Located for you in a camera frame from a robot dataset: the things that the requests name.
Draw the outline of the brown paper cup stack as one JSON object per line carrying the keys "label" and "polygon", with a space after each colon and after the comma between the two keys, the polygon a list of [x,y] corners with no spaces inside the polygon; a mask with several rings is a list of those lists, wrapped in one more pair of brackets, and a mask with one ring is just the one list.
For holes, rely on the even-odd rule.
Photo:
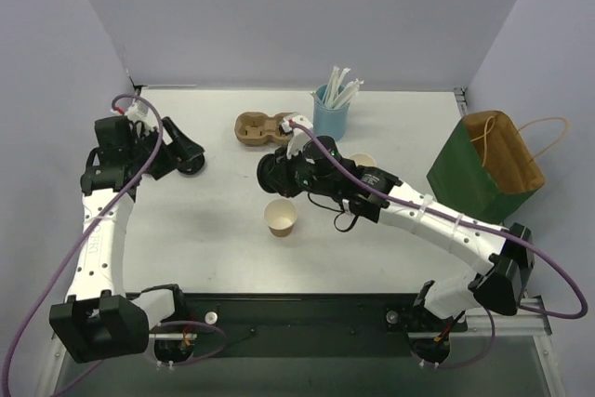
{"label": "brown paper cup stack", "polygon": [[358,152],[354,153],[349,156],[349,158],[357,165],[357,166],[365,166],[365,167],[376,167],[377,162],[376,160],[369,154]]}

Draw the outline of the single brown paper cup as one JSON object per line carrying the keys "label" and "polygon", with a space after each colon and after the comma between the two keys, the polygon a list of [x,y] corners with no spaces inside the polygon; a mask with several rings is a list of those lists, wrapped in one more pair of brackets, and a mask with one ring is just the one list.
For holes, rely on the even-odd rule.
{"label": "single brown paper cup", "polygon": [[263,217],[272,235],[286,237],[294,229],[298,212],[292,201],[276,199],[265,206]]}

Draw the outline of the black plastic cup lid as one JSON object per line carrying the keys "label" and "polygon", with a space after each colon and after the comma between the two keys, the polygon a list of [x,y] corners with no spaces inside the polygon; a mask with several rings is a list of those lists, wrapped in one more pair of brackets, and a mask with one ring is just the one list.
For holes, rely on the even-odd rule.
{"label": "black plastic cup lid", "polygon": [[274,176],[275,156],[272,153],[264,155],[258,162],[257,181],[266,193],[277,193],[277,181]]}

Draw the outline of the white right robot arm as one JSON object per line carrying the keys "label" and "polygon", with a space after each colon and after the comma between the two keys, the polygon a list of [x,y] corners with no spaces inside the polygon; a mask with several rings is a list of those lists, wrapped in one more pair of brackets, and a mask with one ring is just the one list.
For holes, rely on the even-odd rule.
{"label": "white right robot arm", "polygon": [[529,231],[478,222],[422,194],[377,167],[357,165],[340,155],[335,141],[309,141],[288,156],[285,147],[258,162],[257,180],[264,192],[293,198],[303,192],[322,195],[356,218],[411,232],[468,265],[446,280],[424,283],[412,308],[415,324],[431,330],[461,312],[484,307],[505,316],[516,314],[534,267],[534,257],[521,242]]}

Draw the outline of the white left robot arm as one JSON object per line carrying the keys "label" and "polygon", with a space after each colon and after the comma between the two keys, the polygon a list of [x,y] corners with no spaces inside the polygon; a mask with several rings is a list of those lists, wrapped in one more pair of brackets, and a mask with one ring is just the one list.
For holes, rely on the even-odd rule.
{"label": "white left robot arm", "polygon": [[170,118],[162,124],[123,115],[94,124],[97,145],[80,179],[88,236],[64,302],[49,312],[54,333],[79,364],[142,353],[152,329],[177,333],[191,316],[178,285],[154,285],[134,299],[124,288],[126,229],[142,175],[194,175],[205,164],[201,145]]}

